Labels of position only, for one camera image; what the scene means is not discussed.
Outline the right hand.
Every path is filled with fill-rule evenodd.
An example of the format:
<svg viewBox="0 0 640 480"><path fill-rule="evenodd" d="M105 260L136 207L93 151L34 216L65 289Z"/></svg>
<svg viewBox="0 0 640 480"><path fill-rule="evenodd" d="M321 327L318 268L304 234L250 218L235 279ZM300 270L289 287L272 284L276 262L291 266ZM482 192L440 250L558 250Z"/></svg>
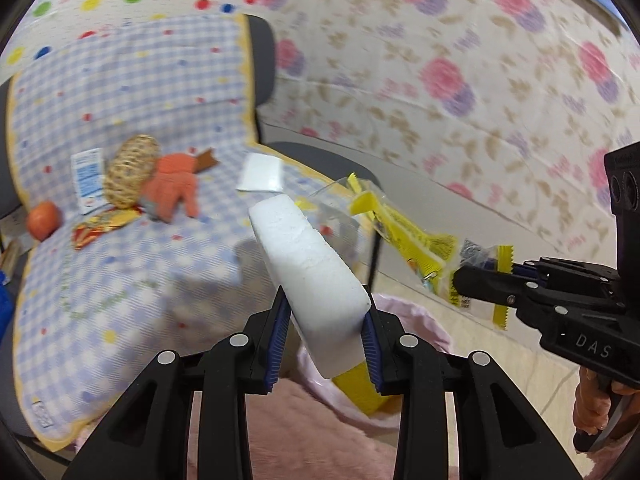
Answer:
<svg viewBox="0 0 640 480"><path fill-rule="evenodd" d="M610 414L614 394L627 401L620 418L612 423ZM600 386L596 372L581 367L575 391L573 422L579 434L575 445L578 453L596 457L619 458L623 453L639 458L639 389L612 382L611 390Z"/></svg>

